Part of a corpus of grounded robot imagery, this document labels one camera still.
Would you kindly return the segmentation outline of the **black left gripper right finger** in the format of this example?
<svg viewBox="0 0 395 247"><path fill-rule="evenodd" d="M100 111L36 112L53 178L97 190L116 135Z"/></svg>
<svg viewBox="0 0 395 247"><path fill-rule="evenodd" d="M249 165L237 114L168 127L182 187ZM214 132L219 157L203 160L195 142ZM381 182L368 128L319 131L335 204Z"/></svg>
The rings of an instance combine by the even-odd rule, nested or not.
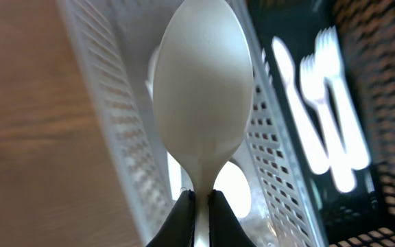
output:
<svg viewBox="0 0 395 247"><path fill-rule="evenodd" d="M255 247L221 191L208 196L210 247Z"/></svg>

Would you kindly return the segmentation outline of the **white plastic fork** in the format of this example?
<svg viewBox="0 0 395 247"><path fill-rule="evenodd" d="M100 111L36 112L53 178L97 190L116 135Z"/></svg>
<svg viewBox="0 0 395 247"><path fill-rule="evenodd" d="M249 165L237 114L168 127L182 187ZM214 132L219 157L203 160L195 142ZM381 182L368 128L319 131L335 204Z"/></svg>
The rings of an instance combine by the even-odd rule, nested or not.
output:
<svg viewBox="0 0 395 247"><path fill-rule="evenodd" d="M329 104L324 76L320 73L314 54L305 56L300 62L300 86L304 99L318 117L335 188L341 193L349 193L356 187L356 178L347 165L347 156Z"/></svg>
<svg viewBox="0 0 395 247"><path fill-rule="evenodd" d="M371 162L370 151L348 90L335 26L318 32L315 38L315 63L331 87L349 163L355 170L365 169Z"/></svg>

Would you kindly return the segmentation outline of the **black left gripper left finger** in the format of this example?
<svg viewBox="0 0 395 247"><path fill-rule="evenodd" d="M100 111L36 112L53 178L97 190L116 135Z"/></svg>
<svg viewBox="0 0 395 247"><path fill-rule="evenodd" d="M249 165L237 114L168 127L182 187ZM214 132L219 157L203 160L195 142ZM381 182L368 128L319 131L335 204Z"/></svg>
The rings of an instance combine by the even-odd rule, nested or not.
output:
<svg viewBox="0 0 395 247"><path fill-rule="evenodd" d="M195 193L183 191L156 236L146 247L192 247L195 232Z"/></svg>

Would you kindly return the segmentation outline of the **pale pink plastic spoon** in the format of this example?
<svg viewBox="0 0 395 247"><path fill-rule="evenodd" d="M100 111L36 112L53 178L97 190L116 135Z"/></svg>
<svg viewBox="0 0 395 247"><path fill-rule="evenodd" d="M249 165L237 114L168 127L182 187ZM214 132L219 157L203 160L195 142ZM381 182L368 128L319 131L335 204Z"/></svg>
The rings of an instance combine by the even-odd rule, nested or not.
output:
<svg viewBox="0 0 395 247"><path fill-rule="evenodd" d="M294 60L286 44L277 36L272 39L272 50L308 165L314 174L324 174L329 169L328 158L296 88Z"/></svg>

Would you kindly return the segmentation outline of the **white plastic spoon top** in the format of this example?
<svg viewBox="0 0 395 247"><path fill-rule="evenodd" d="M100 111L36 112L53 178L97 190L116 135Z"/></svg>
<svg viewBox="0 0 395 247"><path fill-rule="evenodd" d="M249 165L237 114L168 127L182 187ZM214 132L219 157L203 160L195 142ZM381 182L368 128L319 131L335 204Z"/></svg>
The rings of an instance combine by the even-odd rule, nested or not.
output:
<svg viewBox="0 0 395 247"><path fill-rule="evenodd" d="M153 84L154 84L154 73L156 70L156 63L158 61L159 56L159 46L156 46L148 63L147 70L147 79L145 81L145 85L148 89L149 96L153 99Z"/></svg>

